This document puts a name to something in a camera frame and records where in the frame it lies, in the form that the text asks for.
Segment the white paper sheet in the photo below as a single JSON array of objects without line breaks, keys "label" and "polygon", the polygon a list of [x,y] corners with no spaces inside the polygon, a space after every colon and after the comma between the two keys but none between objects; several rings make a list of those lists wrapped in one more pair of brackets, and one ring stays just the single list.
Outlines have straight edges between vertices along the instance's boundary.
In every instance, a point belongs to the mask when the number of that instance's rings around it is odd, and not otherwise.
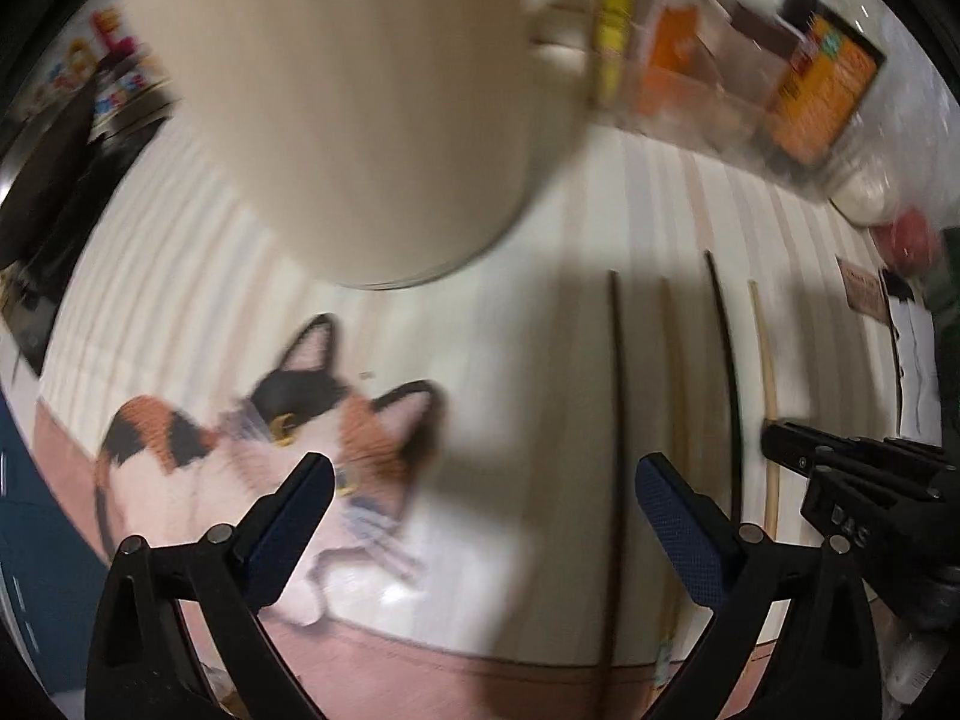
[{"label": "white paper sheet", "polygon": [[889,298],[898,374],[898,435],[942,445],[939,377],[932,314],[916,301]]}]

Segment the black cap sauce bottle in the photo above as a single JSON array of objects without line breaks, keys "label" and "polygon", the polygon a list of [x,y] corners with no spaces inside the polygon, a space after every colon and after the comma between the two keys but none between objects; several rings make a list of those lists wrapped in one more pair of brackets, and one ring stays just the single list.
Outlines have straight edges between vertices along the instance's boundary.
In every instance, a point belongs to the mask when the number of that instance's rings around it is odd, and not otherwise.
[{"label": "black cap sauce bottle", "polygon": [[760,142],[778,174],[822,166],[887,60],[870,13],[850,0],[782,0],[800,43],[766,109]]}]

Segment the orange white salt bag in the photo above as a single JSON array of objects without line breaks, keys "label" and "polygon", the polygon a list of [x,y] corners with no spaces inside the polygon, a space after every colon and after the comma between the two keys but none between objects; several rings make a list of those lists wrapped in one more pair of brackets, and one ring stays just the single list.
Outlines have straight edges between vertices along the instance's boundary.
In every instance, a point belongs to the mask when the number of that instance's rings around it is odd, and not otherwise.
[{"label": "orange white salt bag", "polygon": [[719,88],[715,57],[700,34],[704,0],[654,0],[638,55],[636,112],[654,117],[687,91]]}]

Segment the blue cabinet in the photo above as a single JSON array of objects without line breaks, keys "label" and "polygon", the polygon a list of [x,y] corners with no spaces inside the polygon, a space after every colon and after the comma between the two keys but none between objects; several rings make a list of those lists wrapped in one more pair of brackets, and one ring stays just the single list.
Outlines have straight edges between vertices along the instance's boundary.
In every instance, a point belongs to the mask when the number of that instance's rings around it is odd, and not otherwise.
[{"label": "blue cabinet", "polygon": [[21,639],[49,692],[78,691],[106,567],[53,499],[2,410],[2,574]]}]

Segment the light wooden chopstick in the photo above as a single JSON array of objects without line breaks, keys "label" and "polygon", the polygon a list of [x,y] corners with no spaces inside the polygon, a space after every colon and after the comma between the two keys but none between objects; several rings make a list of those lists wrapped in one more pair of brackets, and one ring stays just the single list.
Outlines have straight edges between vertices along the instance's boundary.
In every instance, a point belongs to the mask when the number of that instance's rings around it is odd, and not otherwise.
[{"label": "light wooden chopstick", "polygon": [[761,433],[770,422],[779,416],[778,389],[776,388],[775,360],[771,348],[770,330],[766,323],[765,309],[761,300],[760,285],[755,280],[747,281],[748,297],[754,316],[757,339],[758,375],[760,376],[761,413],[754,429],[752,445],[752,476],[755,491],[763,494],[761,500],[761,525],[770,538],[775,538],[779,527],[781,507],[781,475],[779,466],[768,460],[761,450]]}]

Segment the colourful wall sticker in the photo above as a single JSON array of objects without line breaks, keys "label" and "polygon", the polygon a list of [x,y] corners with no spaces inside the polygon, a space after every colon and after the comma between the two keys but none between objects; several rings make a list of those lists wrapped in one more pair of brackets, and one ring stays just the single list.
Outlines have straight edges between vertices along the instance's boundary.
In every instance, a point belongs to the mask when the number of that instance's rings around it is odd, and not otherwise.
[{"label": "colourful wall sticker", "polygon": [[39,60],[20,93],[23,117],[78,93],[98,73],[94,122],[100,124],[147,91],[169,82],[166,68],[133,34],[116,4],[93,5],[75,16]]}]

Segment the striped cat table mat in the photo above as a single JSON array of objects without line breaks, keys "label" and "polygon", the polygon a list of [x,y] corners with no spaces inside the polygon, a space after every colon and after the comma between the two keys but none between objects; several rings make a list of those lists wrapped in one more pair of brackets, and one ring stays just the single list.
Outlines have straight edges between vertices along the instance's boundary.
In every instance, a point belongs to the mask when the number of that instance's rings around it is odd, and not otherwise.
[{"label": "striped cat table mat", "polygon": [[[729,422],[704,251],[726,301],[743,421],[760,421],[747,281],[782,411],[895,427],[887,328],[836,259],[875,273],[825,203],[615,128],[591,128],[485,257],[420,288],[309,277],[184,119],[117,188],[68,285],[31,449],[99,557],[138,533],[239,520],[309,452],[338,493],[263,622],[335,718],[596,718],[612,493],[607,271],[619,273],[633,455],[726,499]],[[704,612],[626,521],[607,718],[640,715],[661,647]]]}]

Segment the cream ribbed utensil holder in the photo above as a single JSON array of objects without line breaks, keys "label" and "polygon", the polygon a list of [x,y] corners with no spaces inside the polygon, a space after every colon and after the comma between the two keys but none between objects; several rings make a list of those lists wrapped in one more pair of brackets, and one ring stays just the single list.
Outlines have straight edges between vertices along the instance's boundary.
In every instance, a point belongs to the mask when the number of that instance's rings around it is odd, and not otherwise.
[{"label": "cream ribbed utensil holder", "polygon": [[436,280],[491,249],[583,130],[526,0],[124,4],[241,199],[348,288]]}]

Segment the black chopstick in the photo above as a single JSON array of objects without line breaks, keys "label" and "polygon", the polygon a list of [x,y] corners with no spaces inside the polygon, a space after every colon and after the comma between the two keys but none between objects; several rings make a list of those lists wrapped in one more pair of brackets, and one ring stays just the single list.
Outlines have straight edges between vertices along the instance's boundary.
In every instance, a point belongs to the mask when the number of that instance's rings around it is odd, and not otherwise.
[{"label": "black chopstick", "polygon": [[739,383],[737,382],[736,356],[732,344],[731,325],[727,315],[726,301],[722,292],[715,255],[711,250],[704,251],[704,261],[708,268],[709,282],[713,289],[716,319],[718,319],[721,337],[722,359],[726,372],[727,408],[729,408],[729,478],[731,478],[731,517],[736,525],[742,523],[743,514],[743,427],[740,411]]},{"label": "black chopstick", "polygon": [[619,273],[607,271],[608,330],[610,330],[610,387],[612,387],[612,493],[608,514],[607,577],[605,578],[604,619],[597,667],[594,710],[605,718],[610,706],[613,660],[619,640],[622,604],[623,551],[626,541],[626,371],[623,351],[622,293]]}]

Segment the red item in plastic bag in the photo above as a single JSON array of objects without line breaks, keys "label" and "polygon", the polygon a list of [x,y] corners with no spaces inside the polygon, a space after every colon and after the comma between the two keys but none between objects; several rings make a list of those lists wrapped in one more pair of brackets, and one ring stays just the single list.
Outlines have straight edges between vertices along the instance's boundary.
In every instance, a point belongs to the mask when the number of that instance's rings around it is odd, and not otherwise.
[{"label": "red item in plastic bag", "polygon": [[914,206],[901,211],[895,220],[874,226],[871,238],[887,268],[901,278],[919,277],[939,259],[939,234]]}]

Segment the copper green life plaque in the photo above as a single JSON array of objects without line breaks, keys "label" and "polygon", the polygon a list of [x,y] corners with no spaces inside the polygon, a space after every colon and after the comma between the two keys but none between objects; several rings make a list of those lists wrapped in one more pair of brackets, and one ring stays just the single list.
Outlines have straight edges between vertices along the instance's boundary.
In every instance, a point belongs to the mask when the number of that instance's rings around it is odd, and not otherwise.
[{"label": "copper green life plaque", "polygon": [[854,312],[889,325],[889,303],[885,296],[884,285],[877,273],[867,271],[849,260],[836,259],[839,276],[843,281],[846,301]]}]

